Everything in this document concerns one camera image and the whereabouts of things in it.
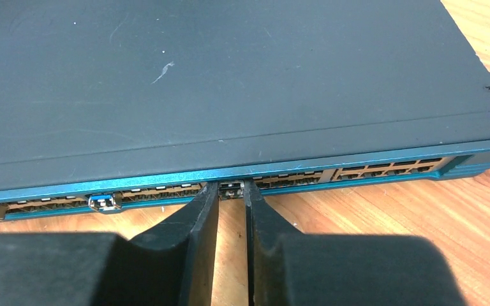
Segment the dark blue network switch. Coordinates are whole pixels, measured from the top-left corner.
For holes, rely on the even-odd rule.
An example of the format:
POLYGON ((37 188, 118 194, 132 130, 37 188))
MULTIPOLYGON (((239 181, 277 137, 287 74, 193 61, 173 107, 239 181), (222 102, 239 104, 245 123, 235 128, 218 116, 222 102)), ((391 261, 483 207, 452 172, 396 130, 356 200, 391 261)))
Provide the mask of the dark blue network switch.
POLYGON ((0 1, 3 221, 490 168, 490 72, 439 1, 0 1))

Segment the blue tab transceiver module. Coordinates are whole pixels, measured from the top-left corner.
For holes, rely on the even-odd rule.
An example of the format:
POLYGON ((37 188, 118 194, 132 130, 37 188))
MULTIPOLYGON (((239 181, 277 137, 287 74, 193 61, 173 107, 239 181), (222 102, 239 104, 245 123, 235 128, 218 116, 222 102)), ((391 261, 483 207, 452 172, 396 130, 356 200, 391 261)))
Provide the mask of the blue tab transceiver module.
POLYGON ((92 194, 87 198, 87 206, 102 214, 114 213, 122 209, 121 193, 92 194))

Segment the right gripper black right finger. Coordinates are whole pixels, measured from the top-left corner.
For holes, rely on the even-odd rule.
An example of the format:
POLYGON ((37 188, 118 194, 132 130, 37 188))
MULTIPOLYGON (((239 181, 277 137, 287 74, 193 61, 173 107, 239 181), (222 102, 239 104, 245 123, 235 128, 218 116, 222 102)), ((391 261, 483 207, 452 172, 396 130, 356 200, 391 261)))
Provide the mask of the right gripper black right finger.
POLYGON ((306 234, 244 184, 250 305, 465 305, 445 256, 409 235, 306 234))

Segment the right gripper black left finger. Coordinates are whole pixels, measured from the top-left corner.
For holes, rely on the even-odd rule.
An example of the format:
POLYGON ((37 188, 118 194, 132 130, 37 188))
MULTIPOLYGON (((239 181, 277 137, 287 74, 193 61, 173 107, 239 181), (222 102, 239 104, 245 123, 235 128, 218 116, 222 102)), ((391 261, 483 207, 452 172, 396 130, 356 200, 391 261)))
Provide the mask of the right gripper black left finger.
POLYGON ((0 305, 210 305, 218 185, 132 239, 0 234, 0 305))

